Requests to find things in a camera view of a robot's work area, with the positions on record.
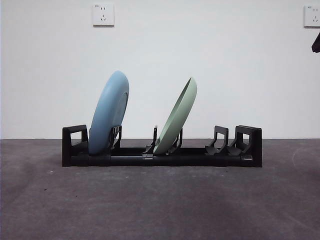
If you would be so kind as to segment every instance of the white outlet cover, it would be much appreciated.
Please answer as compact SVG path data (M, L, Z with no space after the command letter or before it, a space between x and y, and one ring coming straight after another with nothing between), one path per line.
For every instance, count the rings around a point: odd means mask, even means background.
M115 5L113 3L94 4L92 22L93 26L114 26Z
M304 27L320 28L320 5L304 6Z

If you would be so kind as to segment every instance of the electrical outlet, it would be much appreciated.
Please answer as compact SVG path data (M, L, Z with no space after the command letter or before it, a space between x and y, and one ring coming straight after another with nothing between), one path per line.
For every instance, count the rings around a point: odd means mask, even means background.
M304 27L320 28L320 5L304 6Z
M93 26L114 26L115 5L113 3L94 4L92 22Z

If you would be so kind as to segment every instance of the gray floor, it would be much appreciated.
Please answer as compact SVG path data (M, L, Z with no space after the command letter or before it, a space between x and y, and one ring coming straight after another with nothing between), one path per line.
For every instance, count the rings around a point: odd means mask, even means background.
M2 240L320 239L320 139L264 140L263 168L62 168L60 140L0 143Z

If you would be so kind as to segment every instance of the white wall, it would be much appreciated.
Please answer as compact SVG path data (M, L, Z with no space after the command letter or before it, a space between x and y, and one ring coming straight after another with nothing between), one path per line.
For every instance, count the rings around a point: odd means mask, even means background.
M304 4L319 1L114 0L115 28L93 28L97 2L1 1L3 139L90 126L115 70L130 82L124 138L162 129L190 76L186 138L239 124L264 138L320 138L320 30L303 28Z

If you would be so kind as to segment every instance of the plate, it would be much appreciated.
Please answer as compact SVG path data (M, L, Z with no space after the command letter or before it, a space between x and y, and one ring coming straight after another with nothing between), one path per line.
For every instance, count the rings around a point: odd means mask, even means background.
M110 145L111 128L120 126L125 116L129 82L121 71L114 72L101 93L89 133L89 154L104 152Z
M187 120L196 96L197 84L195 79L191 77L176 101L169 118L155 143L153 150L154 154L164 154L172 146Z

